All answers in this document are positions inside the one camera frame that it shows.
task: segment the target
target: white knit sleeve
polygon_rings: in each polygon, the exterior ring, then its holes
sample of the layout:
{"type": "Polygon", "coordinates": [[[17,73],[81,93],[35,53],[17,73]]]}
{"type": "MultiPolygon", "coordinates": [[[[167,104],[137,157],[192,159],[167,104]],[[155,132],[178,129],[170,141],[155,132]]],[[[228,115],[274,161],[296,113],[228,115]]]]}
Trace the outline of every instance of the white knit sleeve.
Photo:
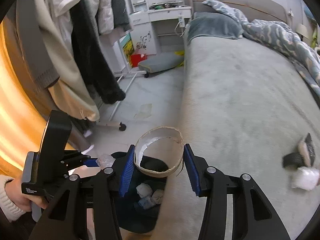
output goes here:
{"type": "Polygon", "coordinates": [[[0,175],[0,208],[2,209],[4,215],[7,217],[9,222],[17,220],[21,217],[25,211],[18,208],[7,196],[4,186],[5,184],[13,180],[13,178],[0,175]]]}

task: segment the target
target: plastic bag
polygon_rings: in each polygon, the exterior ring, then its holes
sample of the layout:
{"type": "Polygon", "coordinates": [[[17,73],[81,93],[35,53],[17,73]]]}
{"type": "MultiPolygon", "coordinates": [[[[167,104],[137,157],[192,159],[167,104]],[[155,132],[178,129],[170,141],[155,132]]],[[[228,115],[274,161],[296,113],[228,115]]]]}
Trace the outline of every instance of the plastic bag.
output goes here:
{"type": "Polygon", "coordinates": [[[316,187],[320,171],[316,168],[300,167],[292,176],[292,187],[312,190],[316,187]]]}
{"type": "Polygon", "coordinates": [[[112,167],[113,163],[115,162],[115,158],[111,155],[103,155],[96,160],[96,163],[100,166],[103,170],[106,167],[112,167]]]}

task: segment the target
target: power strip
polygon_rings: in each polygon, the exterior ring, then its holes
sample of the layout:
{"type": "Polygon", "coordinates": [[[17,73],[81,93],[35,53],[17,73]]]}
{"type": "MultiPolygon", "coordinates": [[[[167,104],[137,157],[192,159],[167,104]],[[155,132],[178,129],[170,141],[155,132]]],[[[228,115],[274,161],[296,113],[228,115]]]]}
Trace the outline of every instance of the power strip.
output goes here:
{"type": "Polygon", "coordinates": [[[184,21],[184,17],[182,16],[182,14],[179,14],[178,20],[179,20],[179,27],[184,28],[186,26],[186,23],[184,21]]]}

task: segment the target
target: cable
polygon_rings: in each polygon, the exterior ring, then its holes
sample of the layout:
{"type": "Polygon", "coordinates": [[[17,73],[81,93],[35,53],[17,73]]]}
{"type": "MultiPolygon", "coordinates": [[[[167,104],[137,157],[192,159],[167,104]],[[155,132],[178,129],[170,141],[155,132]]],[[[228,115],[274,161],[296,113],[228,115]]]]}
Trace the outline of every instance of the cable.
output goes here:
{"type": "Polygon", "coordinates": [[[186,29],[184,29],[183,33],[181,33],[180,37],[182,37],[184,35],[184,32],[186,31],[186,29]]]}
{"type": "Polygon", "coordinates": [[[178,36],[180,36],[180,34],[179,33],[177,33],[177,27],[178,27],[178,25],[179,25],[179,23],[180,23],[181,21],[178,21],[178,23],[177,23],[177,25],[176,25],[176,27],[174,28],[174,32],[175,32],[175,34],[177,34],[178,36]]]}

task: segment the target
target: red box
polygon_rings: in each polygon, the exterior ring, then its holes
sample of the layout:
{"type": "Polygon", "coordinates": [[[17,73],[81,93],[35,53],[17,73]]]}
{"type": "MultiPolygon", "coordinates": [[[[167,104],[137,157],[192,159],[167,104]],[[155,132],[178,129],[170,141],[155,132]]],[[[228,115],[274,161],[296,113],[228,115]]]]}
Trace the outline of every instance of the red box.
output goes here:
{"type": "Polygon", "coordinates": [[[137,67],[140,61],[147,59],[147,55],[134,54],[134,55],[131,55],[130,58],[131,58],[132,67],[137,67]]]}

